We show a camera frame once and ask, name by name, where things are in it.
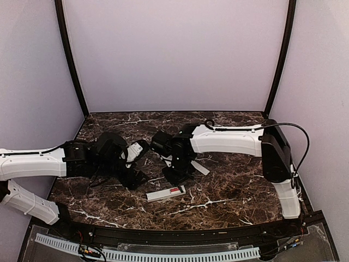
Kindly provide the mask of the white remote control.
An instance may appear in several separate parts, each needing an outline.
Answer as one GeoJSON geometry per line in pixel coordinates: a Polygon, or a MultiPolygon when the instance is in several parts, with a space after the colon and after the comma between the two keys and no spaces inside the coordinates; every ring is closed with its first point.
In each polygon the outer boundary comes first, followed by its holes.
{"type": "Polygon", "coordinates": [[[147,202],[151,203],[151,202],[165,200],[165,199],[169,199],[169,198],[174,198],[174,197],[186,194],[186,189],[184,186],[178,186],[178,188],[182,191],[181,193],[171,194],[170,193],[171,188],[159,190],[156,192],[147,193],[146,194],[147,202]]]}

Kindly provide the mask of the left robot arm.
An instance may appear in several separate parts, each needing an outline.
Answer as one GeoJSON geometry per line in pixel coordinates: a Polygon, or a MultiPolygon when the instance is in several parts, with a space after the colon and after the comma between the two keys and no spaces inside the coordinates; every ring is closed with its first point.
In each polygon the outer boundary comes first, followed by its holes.
{"type": "Polygon", "coordinates": [[[136,189],[147,176],[135,169],[149,150],[146,140],[129,145],[120,135],[104,132],[94,142],[71,140],[42,150],[1,149],[1,204],[54,225],[65,238],[77,233],[63,204],[48,201],[24,189],[16,178],[54,176],[60,178],[114,177],[127,189],[136,189]]]}

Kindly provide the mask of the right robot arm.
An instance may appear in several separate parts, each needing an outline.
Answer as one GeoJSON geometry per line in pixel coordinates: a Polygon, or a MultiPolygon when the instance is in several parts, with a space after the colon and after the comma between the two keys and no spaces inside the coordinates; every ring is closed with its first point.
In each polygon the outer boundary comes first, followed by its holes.
{"type": "Polygon", "coordinates": [[[199,153],[238,153],[262,159],[263,177],[272,183],[285,220],[278,232],[291,236],[299,228],[300,200],[296,189],[299,167],[293,163],[290,144],[281,130],[282,123],[268,120],[265,125],[247,127],[216,126],[213,120],[203,124],[185,124],[176,135],[158,131],[150,148],[166,163],[162,172],[173,186],[191,179],[194,160],[199,153]]]}

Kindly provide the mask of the white battery cover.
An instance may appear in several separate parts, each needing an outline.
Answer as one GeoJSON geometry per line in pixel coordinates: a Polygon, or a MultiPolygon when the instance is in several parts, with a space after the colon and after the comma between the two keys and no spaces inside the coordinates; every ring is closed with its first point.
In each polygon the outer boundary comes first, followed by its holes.
{"type": "Polygon", "coordinates": [[[206,169],[204,166],[202,166],[200,163],[196,162],[196,161],[192,161],[191,165],[194,167],[194,169],[196,169],[197,171],[199,171],[201,174],[207,176],[210,171],[208,169],[206,169]]]}

